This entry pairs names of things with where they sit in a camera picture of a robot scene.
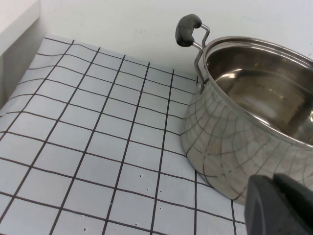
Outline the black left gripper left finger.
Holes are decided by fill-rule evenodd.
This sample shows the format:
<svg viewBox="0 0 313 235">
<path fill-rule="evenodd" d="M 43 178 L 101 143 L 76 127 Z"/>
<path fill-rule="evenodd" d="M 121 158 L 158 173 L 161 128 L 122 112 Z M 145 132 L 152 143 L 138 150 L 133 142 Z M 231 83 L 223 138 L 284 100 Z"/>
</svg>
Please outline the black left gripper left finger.
<svg viewBox="0 0 313 235">
<path fill-rule="evenodd" d="M 249 178 L 245 204 L 248 235 L 302 235 L 304 227 L 271 178 Z"/>
</svg>

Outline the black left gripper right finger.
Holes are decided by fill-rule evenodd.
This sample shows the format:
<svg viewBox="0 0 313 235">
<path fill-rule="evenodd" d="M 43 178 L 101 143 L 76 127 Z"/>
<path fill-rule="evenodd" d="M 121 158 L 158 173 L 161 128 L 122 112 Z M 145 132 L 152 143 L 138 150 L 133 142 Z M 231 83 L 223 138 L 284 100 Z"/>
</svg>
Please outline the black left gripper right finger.
<svg viewBox="0 0 313 235">
<path fill-rule="evenodd" d="M 273 181 L 296 213 L 302 227 L 313 234 L 313 191 L 285 174 L 274 174 Z"/>
</svg>

